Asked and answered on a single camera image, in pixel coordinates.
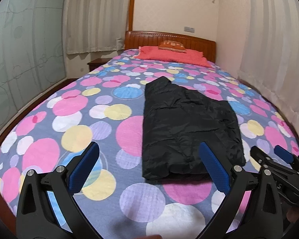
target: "orange pillow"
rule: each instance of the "orange pillow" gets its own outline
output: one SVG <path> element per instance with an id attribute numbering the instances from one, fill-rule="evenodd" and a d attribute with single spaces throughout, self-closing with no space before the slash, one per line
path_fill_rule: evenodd
<path id="1" fill-rule="evenodd" d="M 171 40 L 166 40 L 160 43 L 158 49 L 165 49 L 174 52 L 186 53 L 186 48 L 184 48 L 183 44 Z"/>

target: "folded black jacket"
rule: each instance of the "folded black jacket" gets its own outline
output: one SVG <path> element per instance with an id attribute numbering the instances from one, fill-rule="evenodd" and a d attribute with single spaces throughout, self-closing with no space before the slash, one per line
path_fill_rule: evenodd
<path id="1" fill-rule="evenodd" d="M 143 177 L 206 174 L 198 146 L 206 142 L 231 164 L 244 166 L 236 115 L 227 101 L 210 99 L 160 77 L 146 85 L 143 121 Z"/>

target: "red towel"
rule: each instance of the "red towel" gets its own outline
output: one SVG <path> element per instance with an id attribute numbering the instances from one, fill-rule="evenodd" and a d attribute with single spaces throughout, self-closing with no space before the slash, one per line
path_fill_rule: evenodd
<path id="1" fill-rule="evenodd" d="M 196 65 L 201 67 L 211 68 L 207 59 L 203 57 L 202 52 L 192 49 L 186 49 L 186 53 L 179 53 L 164 49 L 158 49 L 154 46 L 139 47 L 139 55 L 135 58 L 143 60 L 159 60 L 165 62 L 176 62 L 189 65 Z"/>

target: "pillowcase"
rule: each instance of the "pillowcase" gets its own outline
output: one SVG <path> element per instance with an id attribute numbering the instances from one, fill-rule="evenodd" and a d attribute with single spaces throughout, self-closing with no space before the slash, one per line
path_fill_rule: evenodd
<path id="1" fill-rule="evenodd" d="M 158 49 L 165 49 L 174 52 L 186 53 L 186 48 L 183 46 L 182 43 L 171 41 L 171 40 L 166 40 L 161 42 L 160 45 L 158 46 Z"/>
<path id="2" fill-rule="evenodd" d="M 158 49 L 154 46 L 139 47 L 139 54 L 134 58 L 142 60 L 158 60 L 164 62 L 175 62 L 201 67 L 211 68 L 202 52 L 186 49 L 186 53 L 178 53 L 169 50 Z"/>

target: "wall outlet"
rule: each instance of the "wall outlet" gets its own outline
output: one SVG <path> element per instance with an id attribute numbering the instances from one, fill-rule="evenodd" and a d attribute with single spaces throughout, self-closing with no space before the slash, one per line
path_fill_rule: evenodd
<path id="1" fill-rule="evenodd" d="M 195 29 L 194 28 L 190 28 L 190 27 L 184 27 L 184 31 L 195 33 Z"/>

